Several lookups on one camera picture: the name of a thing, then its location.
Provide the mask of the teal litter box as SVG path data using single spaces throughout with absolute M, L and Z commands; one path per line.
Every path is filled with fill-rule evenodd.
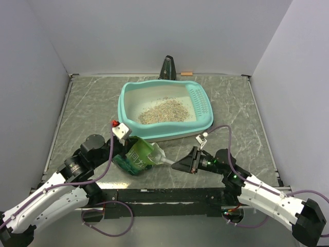
M 142 124 L 138 117 L 156 105 L 176 100 L 187 110 L 184 121 Z M 214 121 L 210 100 L 203 87 L 195 81 L 148 80 L 128 82 L 118 100 L 118 119 L 139 136 L 151 142 L 182 138 L 209 128 Z

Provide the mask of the green litter bag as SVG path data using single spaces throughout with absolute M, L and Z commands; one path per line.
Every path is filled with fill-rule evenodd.
M 131 136 L 124 147 L 127 148 L 126 153 L 115 155 L 112 162 L 130 175 L 138 175 L 156 166 L 148 158 L 153 147 L 146 140 L 138 136 Z

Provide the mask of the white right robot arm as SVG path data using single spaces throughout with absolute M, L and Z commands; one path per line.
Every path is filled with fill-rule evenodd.
M 293 237 L 305 246 L 316 246 L 326 225 L 319 204 L 290 197 L 263 183 L 255 175 L 236 164 L 228 149 L 220 149 L 215 156 L 193 147 L 190 153 L 174 162 L 173 169 L 195 174 L 199 170 L 222 175 L 224 198 L 230 205 L 251 206 L 270 216 L 291 230 Z

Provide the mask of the clear plastic scoop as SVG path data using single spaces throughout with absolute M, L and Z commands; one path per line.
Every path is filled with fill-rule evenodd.
M 159 147 L 157 143 L 151 143 L 153 150 L 148 155 L 148 158 L 155 164 L 155 165 L 172 165 L 175 161 L 166 157 L 165 152 L 162 148 Z

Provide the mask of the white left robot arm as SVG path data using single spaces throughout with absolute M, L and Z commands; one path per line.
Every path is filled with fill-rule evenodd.
M 76 208 L 100 204 L 102 190 L 91 179 L 96 168 L 126 153 L 125 139 L 112 135 L 87 137 L 79 149 L 34 193 L 1 213 L 3 246 L 29 246 L 36 232 Z

